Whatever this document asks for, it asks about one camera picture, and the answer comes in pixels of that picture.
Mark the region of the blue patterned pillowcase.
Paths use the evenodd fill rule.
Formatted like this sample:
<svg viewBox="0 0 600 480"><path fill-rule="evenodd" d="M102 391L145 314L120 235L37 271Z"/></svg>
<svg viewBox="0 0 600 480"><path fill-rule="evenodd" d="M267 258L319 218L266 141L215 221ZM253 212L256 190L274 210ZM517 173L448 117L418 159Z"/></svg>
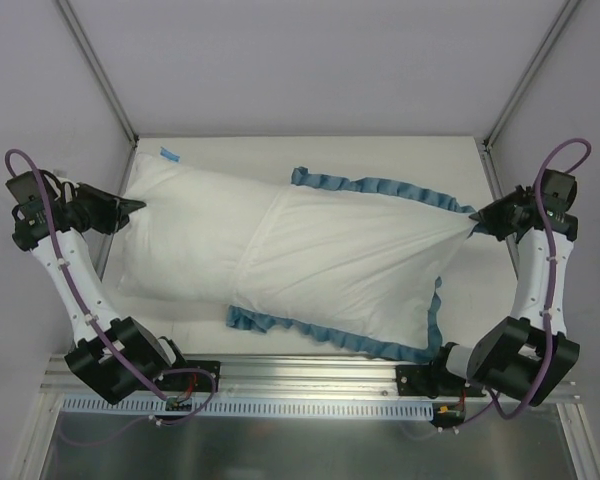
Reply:
<svg viewBox="0 0 600 480"><path fill-rule="evenodd" d="M298 167L245 252L226 323L426 363L443 340L442 275L479 229L473 212L408 182Z"/></svg>

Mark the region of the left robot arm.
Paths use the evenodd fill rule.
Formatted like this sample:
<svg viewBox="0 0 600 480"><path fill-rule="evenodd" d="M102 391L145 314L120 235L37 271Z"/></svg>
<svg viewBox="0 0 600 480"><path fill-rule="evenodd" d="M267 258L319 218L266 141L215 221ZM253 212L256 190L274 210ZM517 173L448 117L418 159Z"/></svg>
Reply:
<svg viewBox="0 0 600 480"><path fill-rule="evenodd" d="M74 343L64 357L69 370L112 405L140 389L163 398L156 380L168 390L183 387L189 367L175 344L116 310L83 237L89 230L117 233L144 202L71 185L45 170L20 174L6 187L17 202L12 238L45 268L67 310Z"/></svg>

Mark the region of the white pillow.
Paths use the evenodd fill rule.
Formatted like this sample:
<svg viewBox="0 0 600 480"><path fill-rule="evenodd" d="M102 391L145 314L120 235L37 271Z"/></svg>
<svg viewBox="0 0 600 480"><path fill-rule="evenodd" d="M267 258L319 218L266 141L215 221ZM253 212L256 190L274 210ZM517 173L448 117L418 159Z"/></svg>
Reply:
<svg viewBox="0 0 600 480"><path fill-rule="evenodd" d="M228 303L235 276L280 186L139 153L119 289L165 301Z"/></svg>

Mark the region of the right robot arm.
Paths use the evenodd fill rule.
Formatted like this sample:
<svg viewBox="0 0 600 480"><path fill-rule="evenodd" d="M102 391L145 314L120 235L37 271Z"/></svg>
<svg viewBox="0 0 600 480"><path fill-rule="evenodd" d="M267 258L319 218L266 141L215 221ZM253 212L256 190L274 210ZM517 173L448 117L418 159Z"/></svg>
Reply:
<svg viewBox="0 0 600 480"><path fill-rule="evenodd" d="M580 346L566 334L563 291L578 233L578 220L568 212L576 194L574 176L546 170L533 186L517 187L472 214L497 240L514 237L516 292L510 314L475 346L441 348L428 371L436 393L449 395L469 383L538 406L574 367Z"/></svg>

